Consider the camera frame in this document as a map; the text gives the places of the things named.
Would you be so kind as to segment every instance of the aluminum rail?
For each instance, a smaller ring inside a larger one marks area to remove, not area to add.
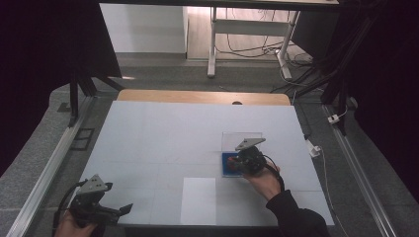
[[[52,152],[49,161],[46,163],[45,168],[43,169],[40,177],[38,178],[37,183],[35,184],[28,199],[26,200],[24,206],[19,212],[18,217],[16,218],[15,222],[10,228],[7,237],[25,235],[38,207],[42,202],[43,196],[46,194],[46,191],[48,190],[49,185],[51,184],[56,174],[56,171],[58,170],[62,161],[64,160],[64,157],[68,149],[70,148],[70,145],[75,135],[77,134],[77,131],[80,128],[81,123],[86,118],[87,111],[90,108],[92,102],[92,97],[87,97],[83,101],[82,105],[80,106],[79,119],[74,124],[74,126],[68,127],[64,131],[63,135],[61,136],[61,139],[55,147],[55,150]]]
[[[323,106],[323,111],[328,117],[332,116],[326,106]],[[367,205],[371,209],[372,215],[377,223],[377,227],[381,232],[381,235],[384,237],[396,237],[397,234],[390,222],[390,219],[382,207],[381,201],[378,199],[376,193],[374,192],[374,189],[371,186],[370,181],[365,174],[364,169],[354,152],[354,149],[351,146],[351,143],[346,136],[342,135],[339,128],[337,128],[335,125],[332,125],[332,127],[336,139],[338,140],[338,143],[345,155],[349,167],[351,168],[352,174],[354,175],[355,180],[360,187],[361,193],[363,194]]]

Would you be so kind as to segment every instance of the white wall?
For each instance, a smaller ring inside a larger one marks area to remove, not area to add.
[[[101,4],[115,52],[187,50],[187,7]]]

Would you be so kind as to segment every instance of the metal bracket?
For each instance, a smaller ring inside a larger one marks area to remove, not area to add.
[[[235,148],[235,150],[245,150],[264,141],[266,141],[266,138],[244,138],[244,140]]]
[[[87,195],[96,192],[106,192],[109,187],[102,181],[99,175],[94,175],[89,181],[86,182],[80,190],[77,191],[78,195]]]

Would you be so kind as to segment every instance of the white table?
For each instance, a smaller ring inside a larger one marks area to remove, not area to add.
[[[333,225],[292,106],[115,101],[81,180],[114,183],[103,206],[133,203],[122,225],[276,226],[247,181],[222,177],[223,132],[262,132],[298,205]]]

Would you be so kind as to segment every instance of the person's arm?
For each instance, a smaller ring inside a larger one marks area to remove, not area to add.
[[[96,226],[96,224],[88,224],[86,227],[80,228],[70,211],[66,211],[59,222],[54,237],[89,237]]]
[[[243,177],[268,201],[266,207],[277,217],[285,236],[330,237],[323,217],[312,210],[298,208],[289,190],[281,193],[280,183],[271,171],[265,168],[257,176]]]

